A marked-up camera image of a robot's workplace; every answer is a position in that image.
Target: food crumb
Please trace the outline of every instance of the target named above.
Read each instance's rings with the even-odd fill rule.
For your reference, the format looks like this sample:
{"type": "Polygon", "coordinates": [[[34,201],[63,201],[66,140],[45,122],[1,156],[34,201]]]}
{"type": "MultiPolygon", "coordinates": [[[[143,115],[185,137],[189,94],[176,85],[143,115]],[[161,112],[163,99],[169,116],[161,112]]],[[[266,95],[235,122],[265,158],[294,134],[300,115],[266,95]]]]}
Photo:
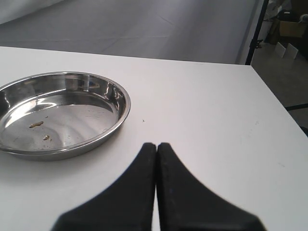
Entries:
{"type": "Polygon", "coordinates": [[[44,123],[43,121],[40,121],[40,122],[38,122],[38,123],[31,124],[31,125],[29,126],[29,128],[34,128],[34,127],[36,127],[36,126],[41,126],[43,123],[44,123]]]}

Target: bowl rim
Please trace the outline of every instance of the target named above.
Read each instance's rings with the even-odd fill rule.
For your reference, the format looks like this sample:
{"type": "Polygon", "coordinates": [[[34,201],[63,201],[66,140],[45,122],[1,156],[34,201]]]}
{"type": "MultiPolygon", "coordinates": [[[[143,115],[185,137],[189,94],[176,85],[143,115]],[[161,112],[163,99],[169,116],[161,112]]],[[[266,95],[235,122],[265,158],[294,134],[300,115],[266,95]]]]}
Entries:
{"type": "Polygon", "coordinates": [[[24,77],[21,79],[18,79],[16,81],[10,82],[4,86],[2,86],[0,88],[0,91],[16,84],[19,82],[23,82],[25,80],[29,80],[32,78],[39,78],[39,77],[47,77],[47,76],[51,76],[51,75],[87,75],[87,76],[91,76],[91,77],[95,77],[95,78],[100,78],[103,79],[105,81],[111,82],[112,84],[114,84],[118,89],[120,89],[124,95],[124,99],[126,102],[126,106],[125,109],[123,111],[122,116],[118,119],[118,121],[112,126],[110,127],[108,130],[102,132],[101,134],[77,143],[77,144],[73,144],[73,145],[69,145],[66,147],[62,147],[62,148],[53,148],[53,149],[47,149],[47,150],[23,150],[23,149],[15,149],[15,148],[11,148],[8,146],[3,145],[2,143],[0,143],[0,151],[2,152],[6,152],[6,153],[10,153],[10,154],[14,154],[14,155],[30,155],[30,156],[41,156],[41,155],[51,155],[51,154],[61,154],[61,153],[65,153],[65,152],[71,152],[77,149],[82,149],[85,147],[89,147],[91,145],[94,145],[98,142],[100,142],[101,140],[104,140],[106,137],[110,136],[113,132],[115,132],[122,124],[123,122],[126,120],[126,118],[128,117],[128,114],[130,112],[130,107],[131,107],[131,101],[130,101],[130,97],[129,94],[127,93],[127,91],[124,89],[124,87],[122,87],[120,84],[118,84],[117,82],[97,75],[97,74],[92,74],[92,73],[87,73],[87,72],[76,72],[76,71],[57,71],[57,72],[47,72],[47,73],[42,73],[42,74],[37,74],[37,75],[32,75],[32,76],[28,76],[28,77],[24,77]]]}

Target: gray backdrop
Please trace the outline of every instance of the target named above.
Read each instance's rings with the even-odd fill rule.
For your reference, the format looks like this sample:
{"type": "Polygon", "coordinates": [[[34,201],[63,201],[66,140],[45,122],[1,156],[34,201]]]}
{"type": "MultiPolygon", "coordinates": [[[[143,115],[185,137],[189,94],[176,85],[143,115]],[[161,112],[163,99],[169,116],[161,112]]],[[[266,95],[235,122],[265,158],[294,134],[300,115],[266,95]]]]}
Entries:
{"type": "Polygon", "coordinates": [[[0,25],[0,46],[234,64],[258,0],[65,0],[0,25]]]}

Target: stainless steel bowl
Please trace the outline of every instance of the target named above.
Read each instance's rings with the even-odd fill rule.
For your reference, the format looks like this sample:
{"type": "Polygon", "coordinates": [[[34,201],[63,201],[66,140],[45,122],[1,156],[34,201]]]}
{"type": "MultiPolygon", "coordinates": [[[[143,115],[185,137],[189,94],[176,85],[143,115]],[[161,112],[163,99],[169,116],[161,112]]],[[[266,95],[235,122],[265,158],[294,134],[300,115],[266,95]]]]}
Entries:
{"type": "Polygon", "coordinates": [[[0,89],[0,151],[31,160],[80,155],[106,141],[129,110],[125,89],[102,76],[26,77],[0,89]]]}

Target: white table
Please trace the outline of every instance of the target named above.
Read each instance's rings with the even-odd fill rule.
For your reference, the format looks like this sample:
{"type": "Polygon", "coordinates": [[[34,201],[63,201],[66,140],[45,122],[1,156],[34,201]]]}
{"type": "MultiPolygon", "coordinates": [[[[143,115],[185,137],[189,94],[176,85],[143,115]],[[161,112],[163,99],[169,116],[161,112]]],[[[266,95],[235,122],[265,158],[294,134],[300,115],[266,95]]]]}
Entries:
{"type": "Polygon", "coordinates": [[[307,229],[308,139],[252,67],[0,47],[0,85],[52,71],[115,80],[131,112],[119,133],[79,157],[1,154],[0,230],[49,230],[108,187],[147,141],[171,143],[203,184],[269,231],[307,229]]]}

